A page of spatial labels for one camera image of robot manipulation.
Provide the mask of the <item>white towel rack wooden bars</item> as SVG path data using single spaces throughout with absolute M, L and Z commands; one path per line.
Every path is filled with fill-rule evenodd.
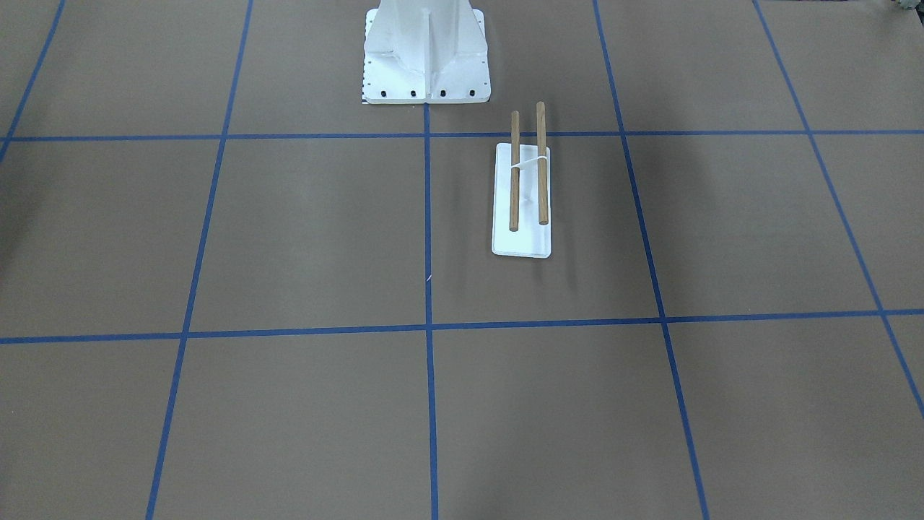
M 491 251 L 495 256 L 551 256 L 551 149 L 545 102 L 536 103 L 535 144 L 522 144 L 519 115 L 512 112 L 510 138 L 495 146 L 492 203 Z

